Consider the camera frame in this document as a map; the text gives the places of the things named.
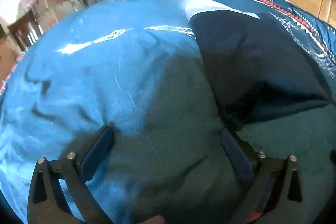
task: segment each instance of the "cardboard box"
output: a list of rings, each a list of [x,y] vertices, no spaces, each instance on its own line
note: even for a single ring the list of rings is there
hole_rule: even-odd
[[[15,64],[15,54],[11,50],[10,43],[6,39],[0,39],[0,88],[2,81],[11,73]]]
[[[42,16],[47,10],[53,9],[64,1],[66,0],[38,0],[36,7],[37,16]]]
[[[61,19],[75,11],[71,1],[67,0],[61,4],[57,4],[54,8],[47,10],[37,20],[43,32],[49,31]]]

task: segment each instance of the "bed cover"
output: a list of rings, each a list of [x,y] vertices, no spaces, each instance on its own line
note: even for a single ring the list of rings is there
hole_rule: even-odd
[[[320,64],[336,98],[330,25],[284,0],[214,1],[281,22]],[[36,160],[80,148],[102,125],[114,129],[115,144],[87,185],[115,223],[230,217],[244,191],[219,141],[222,122],[183,3],[103,1],[66,17],[19,62],[0,96],[0,190],[24,223]],[[335,113],[328,105],[238,132],[257,151],[298,158],[303,223],[335,186]]]

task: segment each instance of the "metal screw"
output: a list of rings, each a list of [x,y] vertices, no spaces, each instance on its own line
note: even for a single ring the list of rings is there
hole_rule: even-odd
[[[76,154],[74,152],[70,152],[68,155],[67,155],[67,158],[69,160],[72,160],[74,157],[76,156]]]
[[[266,158],[267,155],[265,154],[264,151],[260,151],[260,152],[258,152],[258,157],[263,159],[263,158]]]
[[[37,160],[37,162],[38,162],[39,164],[42,164],[42,163],[44,162],[44,160],[45,160],[44,157],[40,157],[40,158]]]
[[[294,155],[291,155],[291,156],[289,157],[289,159],[290,159],[291,161],[293,161],[293,162],[296,162],[296,160],[297,160],[296,156],[294,156]]]

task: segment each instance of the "blue bedsheet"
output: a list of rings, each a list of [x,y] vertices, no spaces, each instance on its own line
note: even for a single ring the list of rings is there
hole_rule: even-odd
[[[215,1],[281,22],[336,76],[328,24],[283,0]],[[0,190],[22,221],[36,160],[66,155],[102,125],[115,130],[115,146],[87,185],[115,223],[160,213],[183,223],[230,216],[243,190],[219,142],[222,122],[183,3],[106,0],[69,15],[25,54],[0,95]],[[331,172],[329,165],[324,175]]]

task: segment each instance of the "chair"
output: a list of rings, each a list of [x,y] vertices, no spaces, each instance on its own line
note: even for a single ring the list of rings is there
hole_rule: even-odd
[[[26,51],[42,36],[33,12],[30,10],[13,24],[8,26],[21,51]]]

